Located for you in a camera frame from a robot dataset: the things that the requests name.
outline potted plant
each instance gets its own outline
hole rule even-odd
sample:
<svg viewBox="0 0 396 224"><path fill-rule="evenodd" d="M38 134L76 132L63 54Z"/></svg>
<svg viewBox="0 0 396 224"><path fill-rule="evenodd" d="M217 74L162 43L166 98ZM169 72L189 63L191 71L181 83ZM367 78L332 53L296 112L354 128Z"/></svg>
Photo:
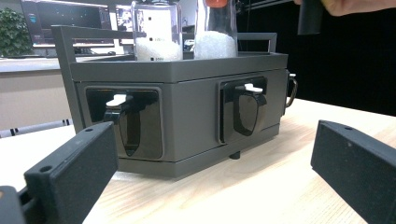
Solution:
<svg viewBox="0 0 396 224"><path fill-rule="evenodd" d="M8 7L0 9L0 55L4 57L32 53L25 19Z"/></svg>

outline white powder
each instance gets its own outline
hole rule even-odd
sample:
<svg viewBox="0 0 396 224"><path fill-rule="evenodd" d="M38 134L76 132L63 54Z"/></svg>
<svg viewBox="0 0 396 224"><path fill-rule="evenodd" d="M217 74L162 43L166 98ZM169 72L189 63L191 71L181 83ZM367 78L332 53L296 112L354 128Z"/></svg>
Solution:
<svg viewBox="0 0 396 224"><path fill-rule="evenodd" d="M182 47L172 41L149 41L148 38L137 38L135 47L138 61L183 60Z"/></svg>
<svg viewBox="0 0 396 224"><path fill-rule="evenodd" d="M235 41L229 35L206 31L195 36L195 59L230 58L236 55Z"/></svg>

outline clear plastic container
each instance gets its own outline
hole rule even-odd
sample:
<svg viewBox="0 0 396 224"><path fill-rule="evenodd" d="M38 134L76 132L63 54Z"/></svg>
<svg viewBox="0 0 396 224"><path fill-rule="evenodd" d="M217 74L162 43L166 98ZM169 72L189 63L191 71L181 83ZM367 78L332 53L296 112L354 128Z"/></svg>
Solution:
<svg viewBox="0 0 396 224"><path fill-rule="evenodd" d="M138 61L183 59L181 10L178 0L134 0L134 54Z"/></svg>
<svg viewBox="0 0 396 224"><path fill-rule="evenodd" d="M194 59L237 56L234 0L198 0Z"/></svg>

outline light wood surface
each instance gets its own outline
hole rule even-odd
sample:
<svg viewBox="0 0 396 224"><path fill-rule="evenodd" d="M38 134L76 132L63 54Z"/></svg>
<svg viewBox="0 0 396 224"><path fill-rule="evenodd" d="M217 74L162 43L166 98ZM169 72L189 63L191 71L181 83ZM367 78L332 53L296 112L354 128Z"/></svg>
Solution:
<svg viewBox="0 0 396 224"><path fill-rule="evenodd" d="M395 117L295 100L280 134L243 151L240 160L181 179L116 172L84 223L365 223L312 171L320 119L396 147ZM46 132L32 133L29 147L23 135L0 139L0 185L23 187L23 171L74 135L71 126Z"/></svg>

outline dark gray housing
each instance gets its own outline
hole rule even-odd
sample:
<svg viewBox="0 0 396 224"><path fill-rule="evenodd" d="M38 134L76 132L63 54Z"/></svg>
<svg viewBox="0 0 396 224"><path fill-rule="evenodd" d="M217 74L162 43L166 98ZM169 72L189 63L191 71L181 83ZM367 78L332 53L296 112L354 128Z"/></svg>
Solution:
<svg viewBox="0 0 396 224"><path fill-rule="evenodd" d="M112 120L120 171L182 176L278 134L289 80L285 54L194 60L186 53L182 61L155 63L112 56L77 63L72 37L129 34L65 26L52 32L76 132ZM274 49L275 34L255 35L272 40ZM248 83L262 91L247 91ZM125 102L106 105L116 94Z"/></svg>

